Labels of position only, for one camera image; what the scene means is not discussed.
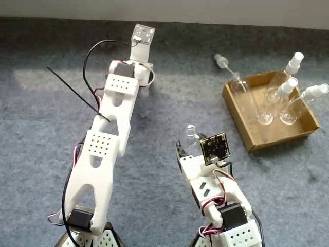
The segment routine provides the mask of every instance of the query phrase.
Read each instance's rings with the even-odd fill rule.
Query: hole pattern
[[[91,138],[88,138],[89,154],[97,157],[104,158],[107,154],[113,142],[116,142],[115,136],[103,132],[97,132],[91,134]]]
[[[210,243],[203,238],[199,237],[194,247],[211,247]]]
[[[85,243],[88,243],[88,239],[85,239],[83,235],[79,234],[77,236],[76,233],[72,233],[72,236],[76,239],[76,241],[80,247],[84,247]],[[61,247],[75,247],[75,246],[73,245],[71,240],[69,238],[67,238]],[[119,245],[117,244],[112,231],[105,230],[103,232],[101,241],[98,243],[97,247],[119,247]]]
[[[111,83],[105,85],[105,90],[124,94],[134,94],[138,81],[134,78],[126,78],[118,75],[110,75]]]
[[[240,226],[239,228],[236,228],[235,230],[232,229],[229,232],[223,233],[226,235],[227,239],[227,246],[233,246],[233,247],[242,247],[242,246],[254,246],[258,242],[260,242],[260,239],[258,241],[258,238],[255,237],[254,232],[251,230],[251,227],[253,225],[245,225]]]
[[[103,240],[99,242],[98,247],[118,247],[111,230],[105,230]]]

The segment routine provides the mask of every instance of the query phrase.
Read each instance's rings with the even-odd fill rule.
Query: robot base
[[[82,234],[78,234],[75,232],[71,232],[72,236],[79,244],[80,247],[90,246],[88,240]],[[104,228],[103,235],[101,237],[101,241],[97,246],[92,245],[93,247],[124,247],[121,239],[119,238],[118,234],[114,231],[112,224],[107,223]],[[65,233],[62,235],[60,240],[54,247],[75,247],[68,234]]]

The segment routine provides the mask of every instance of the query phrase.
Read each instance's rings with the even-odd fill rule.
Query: white plastic cap
[[[310,86],[302,93],[304,100],[308,101],[329,93],[329,85],[324,83],[321,85]]]
[[[278,88],[278,96],[281,98],[288,97],[289,94],[294,90],[298,85],[298,80],[295,77],[290,77],[286,82],[284,82]]]
[[[286,72],[290,75],[296,74],[300,68],[300,64],[304,58],[303,53],[296,52],[293,58],[289,61],[286,66]]]
[[[216,53],[214,56],[214,59],[216,60],[218,66],[220,68],[227,68],[228,66],[228,61],[226,58],[224,58],[221,54]]]

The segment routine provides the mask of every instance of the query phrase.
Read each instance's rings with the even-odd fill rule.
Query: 3d printed arm segment
[[[219,145],[221,135],[200,140],[207,146],[202,146],[204,155],[209,150],[225,150],[225,145]],[[214,227],[203,227],[203,232],[199,231],[201,237],[191,246],[261,247],[261,235],[255,221],[250,218],[251,206],[234,178],[228,174],[228,162],[217,162],[219,156],[211,154],[211,160],[215,162],[206,165],[205,161],[209,160],[207,156],[188,156],[180,142],[176,146],[178,164],[192,189],[195,202],[202,214],[210,219],[209,225]],[[212,234],[212,238],[205,238],[203,233],[206,232]]]
[[[79,225],[76,228],[84,232],[86,238],[94,239],[93,235],[103,234],[107,223],[106,214],[112,194],[113,168],[117,156],[123,156],[127,146],[130,120],[138,89],[140,85],[145,84],[146,77],[147,80],[149,79],[150,71],[141,69],[140,67],[144,66],[140,63],[148,61],[154,30],[137,24],[132,37],[131,55],[136,61],[131,63],[132,65],[118,61],[111,63],[99,110],[101,115],[95,116],[93,125],[87,132],[81,155],[67,185],[64,204],[66,219],[70,223],[72,220],[70,218],[81,214],[82,216],[76,217],[75,223]],[[120,105],[115,105],[118,98],[122,99],[122,102]],[[117,121],[118,135],[103,132],[109,122],[102,116],[110,121]],[[101,158],[100,165],[95,164],[96,157]],[[77,206],[77,200],[88,186],[94,191],[95,209],[81,210]]]

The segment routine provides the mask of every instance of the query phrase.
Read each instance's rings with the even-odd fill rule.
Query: circuit board
[[[199,142],[206,166],[230,157],[225,132],[203,138]]]

